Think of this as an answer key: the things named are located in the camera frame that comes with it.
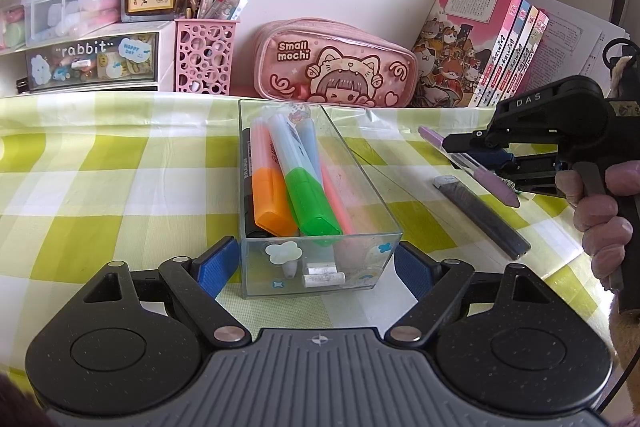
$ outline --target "screw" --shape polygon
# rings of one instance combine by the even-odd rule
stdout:
[[[213,336],[220,342],[237,342],[244,339],[244,330],[238,326],[221,326]]]
[[[391,330],[390,336],[395,341],[408,344],[419,341],[422,338],[422,332],[413,326],[396,326]]]

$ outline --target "tablecloth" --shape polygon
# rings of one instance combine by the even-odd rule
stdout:
[[[420,139],[486,126],[491,110],[327,107],[411,241],[441,260],[499,271],[508,258],[432,186],[455,173],[532,244],[522,258],[608,340],[610,295],[591,276],[557,198],[524,194],[507,208]],[[517,153],[541,152],[518,146]],[[238,99],[80,92],[0,100],[0,369],[21,386],[34,335],[114,259],[150,269],[238,236]],[[376,288],[244,300],[236,275],[218,301],[260,327],[388,327],[415,300],[390,264]]]

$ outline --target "book spine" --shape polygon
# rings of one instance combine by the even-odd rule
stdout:
[[[516,69],[516,74],[511,79],[511,86],[509,90],[504,93],[502,99],[505,100],[507,98],[511,98],[514,94],[516,94],[520,84],[522,83],[529,66],[531,65],[531,61],[538,50],[538,46],[540,45],[540,41],[542,40],[542,36],[545,33],[546,25],[549,22],[549,17],[547,17],[544,13],[540,12],[538,14],[538,18],[536,19],[536,25],[531,31],[531,36],[529,38],[529,43],[527,47],[530,48],[529,55],[525,58],[524,55],[520,59],[520,64]]]
[[[509,64],[507,64],[507,69],[504,71],[504,75],[500,80],[500,83],[496,87],[491,100],[489,101],[489,107],[494,107],[500,99],[502,98],[502,94],[506,91],[509,86],[510,80],[513,78],[513,75],[516,72],[516,68],[518,67],[518,63],[520,61],[520,57],[525,51],[527,47],[527,43],[529,42],[529,37],[531,36],[531,32],[533,31],[533,26],[536,24],[536,19],[538,18],[538,8],[532,6],[529,10],[529,15],[527,16],[527,22],[520,33],[520,38],[518,39],[518,44],[516,44],[516,49],[513,51],[513,55],[511,55],[511,60]]]
[[[484,68],[482,76],[478,81],[478,85],[476,86],[474,95],[471,98],[471,102],[469,102],[469,107],[478,107],[478,104],[482,100],[482,95],[484,95],[486,85],[491,79],[491,75],[494,72],[495,66],[500,59],[500,56],[502,55],[502,51],[504,50],[505,44],[507,43],[507,39],[509,38],[511,29],[513,28],[513,23],[515,22],[518,15],[518,8],[520,7],[521,1],[522,0],[511,0],[509,11],[507,12],[504,21],[502,22],[502,29],[500,30],[497,39],[495,39],[494,48],[491,51],[491,57],[489,58],[489,62]]]
[[[518,8],[518,17],[513,23],[513,28],[511,29],[511,33],[509,34],[509,39],[504,46],[504,51],[502,52],[502,56],[500,56],[498,65],[495,68],[494,73],[492,74],[491,79],[486,86],[486,89],[484,90],[484,94],[482,95],[482,99],[480,100],[479,107],[489,106],[489,102],[491,102],[491,98],[494,95],[495,90],[498,88],[498,84],[500,84],[500,82],[502,81],[504,73],[506,73],[509,62],[511,61],[511,57],[513,57],[513,51],[516,49],[516,45],[518,44],[518,40],[520,39],[522,29],[524,28],[525,22],[527,21],[529,8],[531,8],[531,4],[529,4],[527,1],[523,0],[520,3],[520,7]]]

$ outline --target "pen holder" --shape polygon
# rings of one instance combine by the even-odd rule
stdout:
[[[237,23],[176,20],[176,92],[229,93]]]
[[[265,112],[283,113],[292,124],[313,121],[324,193],[342,235],[256,237],[247,129]],[[240,100],[239,194],[242,295],[245,298],[306,295],[373,288],[402,230],[321,105]]]

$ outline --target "heart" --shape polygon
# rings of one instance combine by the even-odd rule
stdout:
[[[385,97],[386,107],[394,107],[398,103],[398,95],[394,92],[388,92]]]

